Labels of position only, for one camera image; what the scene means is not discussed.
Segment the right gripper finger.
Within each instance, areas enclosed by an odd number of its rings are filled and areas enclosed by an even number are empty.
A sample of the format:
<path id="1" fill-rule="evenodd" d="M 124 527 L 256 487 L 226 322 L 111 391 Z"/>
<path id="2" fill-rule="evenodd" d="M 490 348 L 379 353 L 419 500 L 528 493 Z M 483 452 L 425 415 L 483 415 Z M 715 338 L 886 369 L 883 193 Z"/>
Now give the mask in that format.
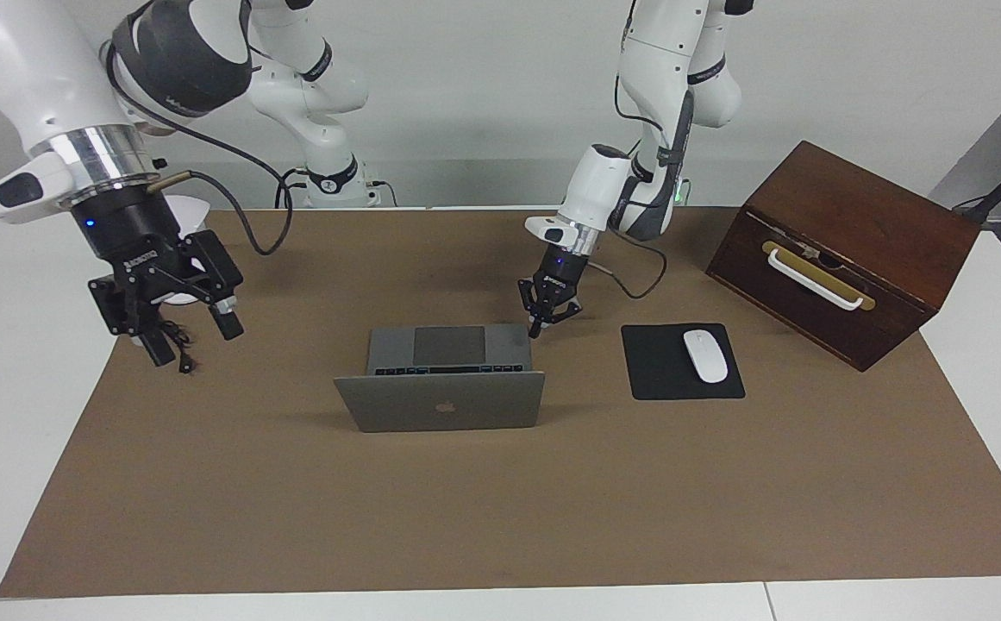
<path id="1" fill-rule="evenodd" d="M 89 291 L 110 334 L 137 338 L 157 367 L 176 360 L 162 317 L 145 280 L 134 275 L 91 279 Z"/>
<path id="2" fill-rule="evenodd" d="M 235 314 L 235 288 L 243 275 L 212 229 L 201 229 L 180 242 L 180 280 L 185 293 L 208 305 L 224 341 L 244 333 Z"/>

